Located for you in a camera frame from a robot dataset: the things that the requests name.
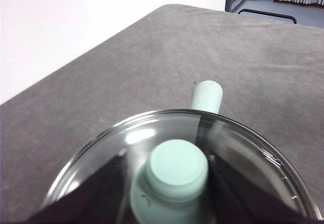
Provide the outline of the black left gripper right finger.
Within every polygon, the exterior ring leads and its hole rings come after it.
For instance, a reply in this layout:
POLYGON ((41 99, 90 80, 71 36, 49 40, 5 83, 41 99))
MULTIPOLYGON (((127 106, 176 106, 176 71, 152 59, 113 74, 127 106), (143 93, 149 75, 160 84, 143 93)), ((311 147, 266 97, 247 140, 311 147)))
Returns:
POLYGON ((316 221, 253 184, 218 156, 209 156, 210 198, 218 221, 316 221))

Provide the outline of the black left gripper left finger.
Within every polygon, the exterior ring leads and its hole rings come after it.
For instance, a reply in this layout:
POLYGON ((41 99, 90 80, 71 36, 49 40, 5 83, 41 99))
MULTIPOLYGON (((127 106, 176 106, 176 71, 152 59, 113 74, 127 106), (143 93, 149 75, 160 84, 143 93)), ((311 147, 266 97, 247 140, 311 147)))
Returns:
POLYGON ((75 190, 30 217, 27 223, 133 223, 126 161, 115 156, 75 190))

